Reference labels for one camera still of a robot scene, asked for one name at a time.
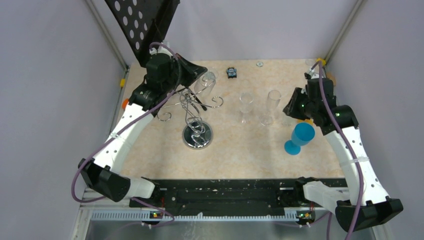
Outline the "blue wine glass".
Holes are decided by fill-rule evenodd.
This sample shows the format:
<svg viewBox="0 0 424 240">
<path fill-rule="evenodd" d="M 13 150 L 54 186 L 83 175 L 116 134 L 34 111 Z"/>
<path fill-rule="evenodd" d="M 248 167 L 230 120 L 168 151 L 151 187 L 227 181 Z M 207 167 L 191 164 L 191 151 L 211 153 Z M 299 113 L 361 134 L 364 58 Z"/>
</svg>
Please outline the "blue wine glass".
<svg viewBox="0 0 424 240">
<path fill-rule="evenodd" d="M 307 145 L 314 137 L 314 127 L 307 122 L 300 122 L 294 127 L 290 140 L 285 142 L 284 150 L 289 155 L 298 155 L 302 147 Z"/>
</svg>

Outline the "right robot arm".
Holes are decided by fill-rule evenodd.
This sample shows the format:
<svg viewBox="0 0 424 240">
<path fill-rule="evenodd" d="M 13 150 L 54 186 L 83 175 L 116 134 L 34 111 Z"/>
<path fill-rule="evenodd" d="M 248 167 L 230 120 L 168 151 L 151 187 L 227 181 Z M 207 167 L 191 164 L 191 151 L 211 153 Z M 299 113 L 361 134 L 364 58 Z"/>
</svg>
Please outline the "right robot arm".
<svg viewBox="0 0 424 240">
<path fill-rule="evenodd" d="M 299 120 L 284 148 L 292 154 L 307 145 L 308 130 L 318 127 L 334 151 L 348 191 L 342 193 L 313 177 L 300 177 L 293 200 L 299 206 L 314 202 L 331 212 L 347 233 L 386 224 L 404 207 L 390 197 L 375 174 L 361 139 L 358 120 L 348 105 L 337 105 L 334 84 L 329 78 L 309 79 L 296 87 L 283 113 Z"/>
</svg>

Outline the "clear smooth wine glass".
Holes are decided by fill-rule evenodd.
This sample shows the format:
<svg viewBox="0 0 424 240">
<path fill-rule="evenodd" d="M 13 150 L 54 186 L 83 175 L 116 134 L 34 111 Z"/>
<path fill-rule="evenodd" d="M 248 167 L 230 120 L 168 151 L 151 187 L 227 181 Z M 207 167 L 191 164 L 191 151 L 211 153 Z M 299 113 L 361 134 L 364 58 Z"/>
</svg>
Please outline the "clear smooth wine glass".
<svg viewBox="0 0 424 240">
<path fill-rule="evenodd" d="M 240 122 L 246 124 L 249 121 L 250 113 L 253 110 L 254 96 L 249 92 L 242 92 L 239 97 Z"/>
</svg>

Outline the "clear wine glass front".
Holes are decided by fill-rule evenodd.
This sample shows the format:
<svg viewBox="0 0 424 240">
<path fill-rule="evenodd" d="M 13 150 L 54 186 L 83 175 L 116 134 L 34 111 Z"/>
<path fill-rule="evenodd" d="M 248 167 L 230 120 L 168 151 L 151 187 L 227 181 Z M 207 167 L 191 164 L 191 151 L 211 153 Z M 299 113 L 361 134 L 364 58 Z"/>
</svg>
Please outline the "clear wine glass front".
<svg viewBox="0 0 424 240">
<path fill-rule="evenodd" d="M 282 94 L 280 91 L 273 89 L 268 92 L 265 112 L 260 116 L 260 123 L 263 126 L 270 126 L 274 122 L 274 111 L 278 107 Z"/>
</svg>

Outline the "clear patterned short glass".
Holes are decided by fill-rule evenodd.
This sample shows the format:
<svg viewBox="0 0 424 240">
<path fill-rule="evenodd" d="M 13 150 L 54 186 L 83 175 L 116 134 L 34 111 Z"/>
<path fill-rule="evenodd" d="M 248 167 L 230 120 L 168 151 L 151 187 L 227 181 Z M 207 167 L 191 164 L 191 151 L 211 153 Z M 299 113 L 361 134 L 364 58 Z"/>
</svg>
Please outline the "clear patterned short glass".
<svg viewBox="0 0 424 240">
<path fill-rule="evenodd" d="M 284 112 L 282 113 L 281 116 L 281 124 L 284 127 L 290 127 L 293 126 L 296 123 L 296 120 L 288 115 L 286 115 Z"/>
</svg>

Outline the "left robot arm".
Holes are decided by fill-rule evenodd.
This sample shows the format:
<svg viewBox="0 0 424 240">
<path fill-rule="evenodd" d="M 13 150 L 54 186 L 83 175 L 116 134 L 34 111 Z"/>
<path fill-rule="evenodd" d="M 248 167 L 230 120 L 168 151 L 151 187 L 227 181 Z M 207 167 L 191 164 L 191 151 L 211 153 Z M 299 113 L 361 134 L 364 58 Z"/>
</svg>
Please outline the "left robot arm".
<svg viewBox="0 0 424 240">
<path fill-rule="evenodd" d="M 121 175 L 121 170 L 135 141 L 143 129 L 157 116 L 177 88 L 190 86 L 208 69 L 196 65 L 179 54 L 154 53 L 144 66 L 142 82 L 131 93 L 123 114 L 98 150 L 78 165 L 78 175 L 100 199 L 119 202 L 125 198 L 141 197 L 149 207 L 160 202 L 155 184 L 145 178 Z"/>
</svg>

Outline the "yellow wine glass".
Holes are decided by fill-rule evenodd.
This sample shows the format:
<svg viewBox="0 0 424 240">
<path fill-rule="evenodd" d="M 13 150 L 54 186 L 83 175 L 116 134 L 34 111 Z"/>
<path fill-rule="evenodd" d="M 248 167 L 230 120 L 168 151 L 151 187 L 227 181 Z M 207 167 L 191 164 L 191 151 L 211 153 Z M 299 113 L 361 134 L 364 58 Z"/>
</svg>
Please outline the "yellow wine glass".
<svg viewBox="0 0 424 240">
<path fill-rule="evenodd" d="M 310 125 L 312 125 L 312 126 L 314 126 L 314 125 L 315 125 L 315 124 L 314 124 L 314 122 L 313 122 L 312 120 L 310 120 L 310 119 L 306 119 L 304 122 L 305 122 L 305 123 L 308 123 L 308 124 L 310 124 Z"/>
</svg>

